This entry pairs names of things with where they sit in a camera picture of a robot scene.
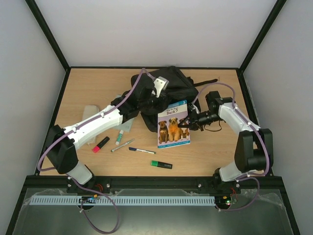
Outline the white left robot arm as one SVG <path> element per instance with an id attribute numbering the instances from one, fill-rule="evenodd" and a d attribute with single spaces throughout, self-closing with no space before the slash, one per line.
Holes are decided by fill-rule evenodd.
<path id="1" fill-rule="evenodd" d="M 39 171 L 45 157 L 52 163 L 52 169 L 59 174 L 66 174 L 77 183 L 84 185 L 93 177 L 91 170 L 78 160 L 76 151 L 90 139 L 123 124 L 136 117 L 145 109 L 156 109 L 161 112 L 164 104 L 169 81 L 164 77 L 153 77 L 148 74 L 143 78 L 142 69 L 135 83 L 129 91 L 115 98 L 110 105 L 97 114 L 71 126 L 61 128 L 55 125 L 50 128 L 46 138 L 46 149 L 37 165 Z"/>

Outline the dog picture book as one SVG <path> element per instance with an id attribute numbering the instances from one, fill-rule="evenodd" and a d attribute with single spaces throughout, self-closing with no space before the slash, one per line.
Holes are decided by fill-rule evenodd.
<path id="1" fill-rule="evenodd" d="M 179 128 L 179 120 L 187 117 L 187 101 L 170 104 L 157 115 L 157 147 L 170 148 L 190 144 L 188 128 Z"/>

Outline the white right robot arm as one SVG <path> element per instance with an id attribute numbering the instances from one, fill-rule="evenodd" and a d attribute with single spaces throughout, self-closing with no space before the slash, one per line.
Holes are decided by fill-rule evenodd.
<path id="1" fill-rule="evenodd" d="M 249 120 L 231 97 L 220 97 L 218 91 L 213 91 L 205 99 L 208 111 L 200 113 L 196 106 L 188 105 L 188 116 L 179 127 L 203 131 L 206 125 L 224 121 L 238 136 L 234 161 L 215 170 L 214 188 L 223 192 L 232 181 L 267 175 L 273 165 L 272 132 Z"/>

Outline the black student backpack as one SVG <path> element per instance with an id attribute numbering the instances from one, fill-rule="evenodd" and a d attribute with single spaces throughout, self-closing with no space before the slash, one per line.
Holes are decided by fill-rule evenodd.
<path id="1" fill-rule="evenodd" d="M 169 85 L 165 90 L 169 98 L 169 103 L 166 105 L 166 108 L 170 104 L 173 104 L 182 100 L 186 100 L 188 103 L 191 103 L 199 94 L 196 87 L 206 85 L 206 84 L 212 84 L 218 81 L 217 79 L 212 79 L 212 80 L 206 80 L 200 83 L 194 83 L 193 79 L 185 76 L 181 72 L 181 70 L 175 66 L 169 66 L 169 67 L 165 67 L 162 69 L 154 70 L 150 72 L 149 74 L 151 74 L 151 76 L 155 78 L 162 76 L 169 81 Z M 138 77 L 139 77 L 138 74 L 131 77 L 131 86 L 135 83 L 135 80 Z M 122 105 L 119 106 L 117 109 L 119 110 L 119 113 L 122 115 Z M 158 114 L 147 114 L 147 113 L 142 113 L 142 112 L 140 113 L 148 130 L 156 133 L 157 132 L 157 115 L 159 113 Z"/>

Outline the green highlighter black body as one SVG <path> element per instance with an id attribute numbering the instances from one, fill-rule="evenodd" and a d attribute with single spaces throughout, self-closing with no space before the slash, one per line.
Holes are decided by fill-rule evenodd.
<path id="1" fill-rule="evenodd" d="M 151 161 L 151 166 L 165 168 L 165 169 L 172 169 L 173 168 L 172 164 L 159 162 L 159 161 Z"/>

